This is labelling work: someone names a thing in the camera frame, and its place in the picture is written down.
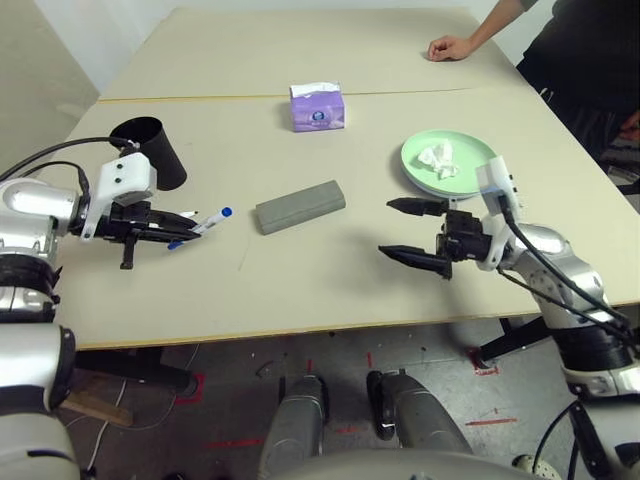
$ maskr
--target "hand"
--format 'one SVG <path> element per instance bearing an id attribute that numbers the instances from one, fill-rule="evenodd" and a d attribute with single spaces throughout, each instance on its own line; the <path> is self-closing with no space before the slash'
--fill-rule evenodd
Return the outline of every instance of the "hand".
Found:
<path id="1" fill-rule="evenodd" d="M 429 44 L 427 57 L 433 62 L 442 60 L 462 60 L 473 52 L 471 41 L 468 38 L 452 37 L 447 35 Z"/>
<path id="2" fill-rule="evenodd" d="M 620 134 L 618 136 L 625 140 L 640 141 L 640 127 L 638 123 L 640 123 L 640 110 L 625 120 L 620 126 Z"/>

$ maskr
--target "black cable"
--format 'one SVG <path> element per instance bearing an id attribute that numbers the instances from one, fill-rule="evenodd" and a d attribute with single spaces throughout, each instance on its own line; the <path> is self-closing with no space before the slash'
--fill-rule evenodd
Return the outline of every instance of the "black cable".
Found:
<path id="1" fill-rule="evenodd" d="M 576 477 L 576 464 L 578 463 L 578 441 L 573 439 L 573 447 L 571 447 L 571 457 L 569 458 L 569 473 L 567 480 L 574 480 Z"/>
<path id="2" fill-rule="evenodd" d="M 575 405 L 579 405 L 580 402 L 576 400 L 575 402 L 571 402 L 564 410 L 562 410 L 556 418 L 549 424 L 547 430 L 542 435 L 540 439 L 540 443 L 538 444 L 538 449 L 536 450 L 536 456 L 533 457 L 533 466 L 531 467 L 531 473 L 536 474 L 536 469 L 538 468 L 538 462 L 540 461 L 540 454 L 542 453 L 542 449 L 544 448 L 545 443 L 549 439 L 549 435 L 553 432 L 553 429 L 556 428 L 556 425 L 560 420 L 564 418 L 564 416 L 569 413 L 569 410 Z"/>
<path id="3" fill-rule="evenodd" d="M 529 249 L 531 254 L 534 257 L 536 257 L 538 259 L 538 261 L 542 265 L 547 267 L 547 269 L 551 273 L 553 273 L 558 278 L 558 280 L 560 280 L 567 287 L 569 287 L 571 290 L 573 290 L 575 293 L 577 293 L 584 300 L 586 300 L 587 302 L 592 304 L 594 307 L 598 307 L 600 310 L 602 310 L 604 312 L 607 312 L 609 315 L 611 315 L 614 318 L 617 318 L 618 320 L 622 320 L 623 322 L 625 322 L 625 324 L 628 325 L 629 319 L 626 316 L 624 316 L 620 312 L 616 312 L 610 306 L 606 305 L 605 303 L 601 302 L 597 298 L 594 298 L 593 296 L 589 295 L 587 292 L 582 290 L 580 287 L 578 287 L 575 284 L 575 282 L 573 282 L 558 267 L 556 267 L 549 259 L 547 259 L 547 257 L 545 257 L 542 254 L 542 252 L 540 252 L 540 250 L 538 250 L 533 245 L 533 243 L 531 243 L 529 241 L 529 239 L 526 237 L 526 235 L 524 233 L 522 233 L 522 230 L 520 230 L 520 228 L 516 224 L 515 219 L 513 218 L 513 212 L 511 211 L 511 207 L 509 207 L 509 204 L 507 203 L 507 198 L 505 196 L 501 196 L 498 200 L 500 202 L 500 209 L 502 210 L 502 214 L 504 215 L 505 222 L 507 223 L 507 225 L 509 226 L 509 228 L 511 229 L 513 234 L 522 243 L 524 243 L 524 245 Z"/>
<path id="4" fill-rule="evenodd" d="M 619 331 L 615 327 L 609 325 L 608 323 L 600 322 L 600 321 L 596 320 L 595 318 L 592 318 L 589 315 L 585 314 L 584 312 L 581 312 L 580 310 L 578 310 L 578 309 L 576 309 L 576 308 L 574 308 L 574 307 L 572 307 L 570 305 L 562 303 L 561 301 L 556 300 L 552 296 L 547 295 L 546 293 L 541 292 L 540 290 L 538 290 L 536 288 L 530 287 L 526 283 L 521 282 L 517 278 L 509 275 L 504 270 L 502 270 L 502 268 L 500 268 L 500 267 L 498 267 L 497 270 L 498 270 L 498 273 L 500 275 L 502 275 L 504 278 L 506 278 L 510 282 L 515 283 L 519 287 L 522 287 L 525 290 L 528 290 L 529 292 L 533 293 L 534 295 L 537 295 L 538 297 L 546 300 L 549 303 L 553 303 L 554 305 L 556 305 L 556 306 L 558 306 L 560 308 L 564 308 L 565 310 L 568 310 L 569 312 L 573 313 L 574 315 L 578 315 L 579 317 L 584 318 L 585 320 L 587 320 L 587 321 L 593 323 L 594 325 L 600 327 L 601 329 L 603 329 L 609 335 L 612 335 L 612 336 L 616 337 L 618 340 L 620 340 L 625 345 L 627 345 L 629 348 L 631 348 L 636 354 L 640 353 L 638 351 L 638 347 L 633 342 L 633 338 L 628 337 L 627 335 L 625 335 L 623 332 Z"/>
<path id="5" fill-rule="evenodd" d="M 9 168 L 2 174 L 0 174 L 0 182 L 3 180 L 7 180 L 13 174 L 23 169 L 27 165 L 35 162 L 36 160 L 49 155 L 50 153 L 57 152 L 58 150 L 62 150 L 63 148 L 73 147 L 74 145 L 82 145 L 84 143 L 97 143 L 97 142 L 109 142 L 113 145 L 119 147 L 135 147 L 137 144 L 132 140 L 127 140 L 126 138 L 120 137 L 88 137 L 88 138 L 78 138 L 76 140 L 69 140 L 68 142 L 58 143 L 57 145 L 52 145 L 51 147 L 47 147 L 44 150 L 40 150 L 37 153 L 34 153 L 30 157 L 25 158 L 24 160 L 16 163 L 13 167 Z"/>
<path id="6" fill-rule="evenodd" d="M 89 179 L 87 178 L 87 174 L 85 173 L 85 171 L 77 163 L 65 162 L 65 161 L 62 161 L 62 160 L 54 161 L 54 162 L 46 162 L 46 163 L 42 163 L 40 165 L 36 165 L 33 168 L 30 168 L 26 172 L 22 173 L 22 175 L 20 175 L 20 176 L 21 177 L 27 177 L 27 176 L 31 175 L 32 173 L 37 172 L 38 170 L 42 170 L 43 168 L 47 168 L 47 167 L 52 167 L 54 165 L 67 165 L 67 166 L 70 166 L 70 167 L 74 167 L 78 171 L 78 184 L 80 185 L 80 190 L 82 191 L 82 195 L 85 196 L 85 197 L 89 196 L 89 193 L 90 193 Z"/>

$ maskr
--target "gray sponge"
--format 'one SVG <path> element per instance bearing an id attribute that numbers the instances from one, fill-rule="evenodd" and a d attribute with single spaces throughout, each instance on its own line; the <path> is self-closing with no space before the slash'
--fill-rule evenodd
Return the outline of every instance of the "gray sponge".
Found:
<path id="1" fill-rule="evenodd" d="M 346 206 L 335 180 L 256 205 L 262 233 L 268 235 Z"/>

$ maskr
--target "person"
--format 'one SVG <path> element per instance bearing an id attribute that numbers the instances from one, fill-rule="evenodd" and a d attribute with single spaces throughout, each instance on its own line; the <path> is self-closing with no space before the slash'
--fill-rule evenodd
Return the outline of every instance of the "person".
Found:
<path id="1" fill-rule="evenodd" d="M 468 57 L 536 2 L 499 0 L 469 38 L 433 40 L 428 58 Z M 596 162 L 616 138 L 635 148 L 640 140 L 639 5 L 639 0 L 557 0 L 553 18 L 517 66 Z"/>

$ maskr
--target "white wire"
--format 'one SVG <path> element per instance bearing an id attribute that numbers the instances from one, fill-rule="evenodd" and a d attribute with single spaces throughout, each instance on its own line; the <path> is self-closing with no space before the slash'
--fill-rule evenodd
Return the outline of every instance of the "white wire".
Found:
<path id="1" fill-rule="evenodd" d="M 155 422 L 149 425 L 143 425 L 141 427 L 123 427 L 121 425 L 114 425 L 114 427 L 119 428 L 120 430 L 128 430 L 133 432 L 139 432 L 141 430 L 151 430 L 152 428 L 156 428 L 161 423 L 163 423 L 169 415 L 171 415 L 171 412 L 173 411 L 173 407 L 176 405 L 176 398 L 177 398 L 177 395 L 174 395 L 173 398 L 171 399 L 171 403 L 169 404 L 169 408 L 167 408 L 167 410 L 162 414 L 162 416 L 158 420 L 156 420 Z"/>
<path id="2" fill-rule="evenodd" d="M 196 345 L 196 348 L 193 349 L 193 353 L 191 354 L 191 357 L 189 358 L 189 361 L 186 363 L 186 365 L 184 366 L 184 369 L 188 369 L 191 364 L 193 363 L 193 360 L 195 360 L 196 355 L 198 354 L 198 350 L 200 348 L 200 344 L 198 343 Z M 171 403 L 169 404 L 169 408 L 167 408 L 167 410 L 160 416 L 160 418 L 158 420 L 156 420 L 155 422 L 149 424 L 149 425 L 144 425 L 141 427 L 123 427 L 121 425 L 114 425 L 114 427 L 119 428 L 120 430 L 128 430 L 128 431 L 133 431 L 133 432 L 139 432 L 142 430 L 151 430 L 152 428 L 156 428 L 158 427 L 160 424 L 162 424 L 168 417 L 169 415 L 171 415 L 171 412 L 173 411 L 173 407 L 175 407 L 176 405 L 176 398 L 178 396 L 174 395 L 173 398 L 171 399 Z"/>
<path id="3" fill-rule="evenodd" d="M 184 370 L 186 370 L 187 368 L 189 368 L 191 366 L 191 364 L 193 363 L 193 360 L 196 358 L 196 355 L 198 354 L 198 350 L 199 349 L 200 349 L 200 344 L 198 343 L 196 345 L 196 348 L 193 349 L 193 353 L 191 354 L 191 358 L 189 358 L 189 361 L 184 366 Z"/>
<path id="4" fill-rule="evenodd" d="M 200 349 L 200 344 L 198 343 L 196 345 L 196 348 L 194 348 L 193 353 L 191 354 L 191 357 L 189 358 L 189 361 L 187 362 L 187 364 L 184 366 L 184 369 L 186 370 L 187 368 L 189 368 L 191 366 L 191 364 L 193 363 L 193 360 L 196 358 L 196 355 L 198 354 L 198 350 Z M 118 394 L 118 398 L 116 400 L 115 406 L 119 406 L 120 402 L 122 401 L 122 397 L 124 397 L 124 391 L 127 388 L 127 381 L 124 380 L 122 382 L 122 388 L 120 389 L 120 393 Z M 171 404 L 169 405 L 169 408 L 162 414 L 162 416 L 155 422 L 153 422 L 150 425 L 144 425 L 142 427 L 123 427 L 120 425 L 113 425 L 116 428 L 119 428 L 121 430 L 128 430 L 128 431 L 142 431 L 142 430 L 151 430 L 153 428 L 156 428 L 157 426 L 161 425 L 166 419 L 167 417 L 169 417 L 169 415 L 171 415 L 171 412 L 173 411 L 173 407 L 176 404 L 176 398 L 177 395 L 174 395 L 173 398 L 171 399 Z M 86 415 L 83 417 L 78 417 L 74 420 L 72 420 L 71 422 L 69 422 L 67 424 L 67 427 L 73 425 L 74 423 L 76 423 L 79 420 L 82 420 L 83 418 L 86 418 Z M 105 430 L 107 429 L 107 427 L 109 426 L 109 422 L 105 421 L 102 424 L 102 427 L 100 428 L 100 431 L 98 432 L 98 436 L 96 438 L 96 444 L 93 447 L 93 453 L 91 454 L 91 460 L 89 460 L 89 466 L 87 467 L 87 470 L 91 470 L 91 468 L 93 467 L 93 464 L 96 461 L 96 458 L 98 457 L 98 451 L 100 450 L 100 444 L 102 443 L 102 436 L 104 435 Z"/>
<path id="5" fill-rule="evenodd" d="M 64 428 L 69 428 L 71 425 L 79 422 L 80 420 L 84 420 L 85 418 L 89 418 L 89 415 L 80 415 L 77 418 L 74 418 L 73 420 L 71 420 L 69 423 L 67 423 Z"/>
<path id="6" fill-rule="evenodd" d="M 123 380 L 122 388 L 120 388 L 120 393 L 118 394 L 118 398 L 116 399 L 115 406 L 119 406 L 122 401 L 122 397 L 124 397 L 124 391 L 127 388 L 127 381 Z M 105 420 L 98 432 L 98 437 L 96 438 L 96 444 L 93 447 L 93 453 L 91 454 L 91 460 L 89 460 L 89 466 L 87 470 L 91 470 L 93 468 L 93 464 L 96 462 L 96 458 L 98 457 L 98 451 L 100 450 L 100 444 L 102 443 L 102 436 L 104 435 L 105 430 L 109 426 L 109 421 Z"/>

